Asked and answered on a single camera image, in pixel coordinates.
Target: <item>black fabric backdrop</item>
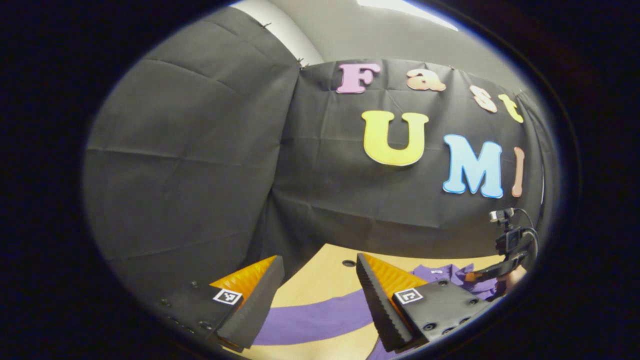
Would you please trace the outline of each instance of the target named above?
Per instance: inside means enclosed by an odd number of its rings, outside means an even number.
[[[341,63],[372,62],[382,71],[365,93],[335,92]],[[412,69],[436,72],[447,89],[408,88]],[[470,85],[484,88],[498,112],[480,108]],[[523,124],[500,94],[516,101]],[[407,144],[402,113],[427,115],[423,157],[409,167],[370,159],[367,110],[396,116],[395,148]],[[272,255],[284,257],[286,280],[325,243],[424,258],[493,255],[501,229],[490,211],[524,208],[537,222],[543,174],[544,207],[553,199],[559,172],[546,168],[557,166],[547,121],[527,94],[442,65],[359,59],[300,70],[268,30],[226,8],[151,50],[104,103],[85,158],[87,219],[106,260],[144,302]],[[485,142],[502,147],[503,198],[443,191],[447,134],[466,137],[476,156]],[[520,198],[511,196],[516,146],[526,156]]]

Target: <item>blue letter m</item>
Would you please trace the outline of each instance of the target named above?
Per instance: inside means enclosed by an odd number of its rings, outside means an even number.
[[[476,158],[471,145],[464,136],[445,135],[444,142],[451,150],[451,167],[449,180],[442,188],[450,193],[463,193],[466,190],[462,181],[462,172],[467,175],[467,183],[471,193],[476,193],[480,187],[480,182],[484,177],[484,185],[480,193],[486,197],[499,199],[502,197],[502,187],[500,186],[500,154],[502,147],[495,142],[485,142],[480,152],[480,157]]]

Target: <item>yellow letter u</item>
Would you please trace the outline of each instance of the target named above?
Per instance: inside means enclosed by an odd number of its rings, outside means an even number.
[[[418,113],[404,113],[402,119],[409,125],[409,144],[398,150],[389,147],[389,122],[394,114],[388,111],[365,111],[364,151],[378,163],[403,167],[420,160],[424,153],[424,124],[429,118]]]

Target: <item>purple stripe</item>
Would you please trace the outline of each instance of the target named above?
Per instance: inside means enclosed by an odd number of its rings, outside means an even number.
[[[495,279],[468,284],[465,273],[473,271],[473,264],[458,269],[454,265],[441,268],[418,266],[412,274],[433,282],[447,279],[482,299],[495,292]],[[292,345],[325,340],[358,330],[373,322],[364,291],[358,290],[343,297],[302,306],[274,307],[264,321],[254,345]],[[367,360],[391,359],[397,354],[386,352],[380,339]]]
[[[347,334],[373,322],[362,289],[327,301],[269,311],[254,345],[291,345]]]

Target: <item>wooden table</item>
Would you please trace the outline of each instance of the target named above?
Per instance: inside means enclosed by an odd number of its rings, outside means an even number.
[[[356,254],[359,252],[362,251],[324,245],[300,271],[278,289],[271,307],[315,304],[361,289],[356,268],[342,264],[344,260],[355,262]],[[463,268],[471,263],[474,264],[474,269],[480,270],[504,259],[504,256],[498,255],[468,259],[420,259],[372,252],[368,254],[408,272],[419,265],[439,268],[454,264]],[[377,340],[376,328],[370,323],[358,330],[325,340],[295,345],[254,345],[240,355],[251,360],[364,360],[373,350]]]

